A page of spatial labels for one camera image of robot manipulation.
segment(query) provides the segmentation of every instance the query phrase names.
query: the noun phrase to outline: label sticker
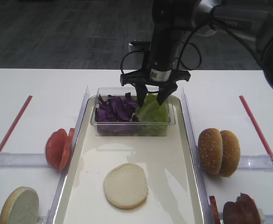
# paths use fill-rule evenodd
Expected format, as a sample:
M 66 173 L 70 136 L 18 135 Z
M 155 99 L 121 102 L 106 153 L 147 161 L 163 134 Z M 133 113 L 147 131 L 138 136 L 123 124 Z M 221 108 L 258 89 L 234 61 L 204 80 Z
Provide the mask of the label sticker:
M 169 71 L 157 71 L 151 69 L 150 79 L 155 82 L 166 82 L 170 78 L 172 70 Z

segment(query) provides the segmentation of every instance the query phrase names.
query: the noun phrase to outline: red straw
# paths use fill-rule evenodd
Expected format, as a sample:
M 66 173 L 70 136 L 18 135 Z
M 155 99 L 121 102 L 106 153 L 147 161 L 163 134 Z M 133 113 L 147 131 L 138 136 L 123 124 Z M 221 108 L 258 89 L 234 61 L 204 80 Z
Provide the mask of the red straw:
M 245 108 L 245 110 L 246 110 L 248 116 L 249 116 L 250 119 L 252 120 L 253 126 L 254 126 L 254 128 L 256 129 L 256 131 L 257 131 L 257 133 L 258 133 L 258 135 L 259 135 L 259 138 L 261 139 L 261 141 L 262 141 L 262 143 L 263 143 L 263 146 L 265 147 L 267 153 L 268 153 L 269 155 L 273 155 L 273 152 L 272 152 L 272 150 L 271 150 L 271 148 L 270 148 L 268 142 L 266 141 L 266 139 L 265 139 L 265 137 L 264 137 L 264 135 L 263 135 L 263 133 L 262 133 L 262 131 L 261 131 L 261 129 L 260 129 L 260 127 L 259 127 L 257 121 L 256 121 L 256 119 L 254 118 L 252 111 L 249 109 L 249 106 L 248 106 L 246 100 L 244 99 L 244 96 L 239 96 L 239 98 L 240 98 L 240 100 L 241 100 L 241 102 L 242 102 L 242 104 L 243 104 L 243 106 L 244 106 L 244 108 Z
M 19 122 L 21 116 L 23 115 L 25 109 L 27 108 L 27 106 L 29 105 L 30 101 L 32 99 L 32 96 L 28 96 L 28 98 L 26 99 L 24 105 L 22 106 L 22 108 L 20 109 L 20 112 L 18 113 L 18 115 L 16 116 L 16 118 L 14 119 L 12 125 L 10 126 L 9 130 L 7 131 L 6 135 L 4 136 L 2 142 L 0 143 L 0 152 L 2 151 L 3 147 L 5 146 L 6 142 L 8 141 L 12 131 L 14 130 L 16 124 Z

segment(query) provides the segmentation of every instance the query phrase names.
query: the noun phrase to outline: floor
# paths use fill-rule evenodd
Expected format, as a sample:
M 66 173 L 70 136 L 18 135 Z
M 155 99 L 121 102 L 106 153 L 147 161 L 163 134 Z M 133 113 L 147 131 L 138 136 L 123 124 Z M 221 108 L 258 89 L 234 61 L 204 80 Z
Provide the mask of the floor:
M 150 41 L 152 0 L 0 0 L 0 68 L 118 69 L 132 40 Z M 231 37 L 195 35 L 203 70 L 259 69 Z M 198 62 L 187 47 L 188 67 Z M 125 69 L 137 69 L 130 56 Z

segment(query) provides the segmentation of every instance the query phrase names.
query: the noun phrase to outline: white table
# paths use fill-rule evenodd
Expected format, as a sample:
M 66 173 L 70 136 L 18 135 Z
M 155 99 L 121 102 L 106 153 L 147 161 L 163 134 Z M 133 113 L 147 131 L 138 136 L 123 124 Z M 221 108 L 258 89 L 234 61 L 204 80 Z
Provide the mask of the white table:
M 119 75 L 118 70 L 0 69 L 0 142 L 33 96 L 3 151 L 43 153 L 53 131 L 75 126 L 87 86 L 91 96 L 99 87 L 121 87 Z M 266 154 L 238 98 L 244 95 L 273 151 L 273 90 L 261 71 L 192 71 L 174 95 L 180 97 L 182 88 L 196 136 L 208 127 L 226 129 L 232 121 L 242 154 Z

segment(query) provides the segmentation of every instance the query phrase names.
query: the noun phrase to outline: cable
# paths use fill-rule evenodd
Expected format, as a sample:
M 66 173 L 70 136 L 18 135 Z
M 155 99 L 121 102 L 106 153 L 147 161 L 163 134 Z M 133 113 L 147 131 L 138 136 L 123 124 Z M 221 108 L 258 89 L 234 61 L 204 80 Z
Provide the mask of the cable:
M 131 52 L 128 52 L 126 55 L 124 55 L 124 57 L 122 58 L 122 60 L 121 60 L 121 63 L 120 63 L 120 70 L 121 70 L 121 72 L 122 72 L 122 75 L 125 75 L 125 73 L 124 73 L 124 71 L 123 71 L 123 63 L 124 63 L 124 60 L 125 60 L 125 58 L 128 56 L 128 55 L 131 55 L 131 54 L 134 54 L 134 53 L 140 53 L 140 52 L 145 52 L 145 50 L 133 50 L 133 51 L 131 51 Z M 141 88 L 141 87 L 137 87 L 135 84 L 132 84 L 132 83 L 130 83 L 130 85 L 132 85 L 133 87 L 135 87 L 135 88 L 139 88 L 139 89 L 141 89 L 141 90 L 143 90 L 143 91 L 145 91 L 145 92 L 148 92 L 148 93 L 158 93 L 158 91 L 148 91 L 148 90 L 146 90 L 146 89 L 143 89 L 143 88 Z
M 183 55 L 183 53 L 184 53 L 184 50 L 185 50 L 186 45 L 188 44 L 189 40 L 191 39 L 191 37 L 192 37 L 199 29 L 201 29 L 201 28 L 202 28 L 204 25 L 206 25 L 207 23 L 208 23 L 208 21 L 203 22 L 203 23 L 202 23 L 201 25 L 199 25 L 195 30 L 193 30 L 193 31 L 191 32 L 191 34 L 189 34 L 188 38 L 186 39 L 186 41 L 185 41 L 185 43 L 184 43 L 184 45 L 183 45 L 183 47 L 182 47 L 182 49 L 181 49 L 181 51 L 180 51 L 180 55 L 179 55 L 179 57 L 178 57 L 178 63 L 177 63 L 177 66 L 176 66 L 176 70 L 179 69 L 179 66 L 180 66 L 180 63 L 181 63 L 182 55 Z
M 191 45 L 191 46 L 193 46 L 194 49 L 195 49 L 195 50 L 197 51 L 197 53 L 198 53 L 198 56 L 199 56 L 198 65 L 197 65 L 194 69 L 190 69 L 190 68 L 188 68 L 188 67 L 184 64 L 184 62 L 183 62 L 182 60 L 180 61 L 180 63 L 181 63 L 181 65 L 182 65 L 183 68 L 185 68 L 185 69 L 188 70 L 188 71 L 192 71 L 192 70 L 195 70 L 195 69 L 197 69 L 198 67 L 201 66 L 201 63 L 202 63 L 202 55 L 201 55 L 201 52 L 199 51 L 198 47 L 197 47 L 194 43 L 188 43 L 188 44 Z
M 227 27 L 225 27 L 223 24 L 218 22 L 216 19 L 213 18 L 212 22 L 214 22 L 217 26 L 222 28 L 228 35 L 230 35 L 231 37 L 236 39 L 239 43 L 241 43 L 246 48 L 246 50 L 248 50 L 249 53 L 253 56 L 254 60 L 263 69 L 263 71 L 267 71 L 267 69 L 265 68 L 263 63 L 258 59 L 257 54 L 253 51 L 253 49 L 244 40 L 242 40 L 240 37 L 238 37 L 236 34 L 234 34 L 232 31 L 230 31 Z

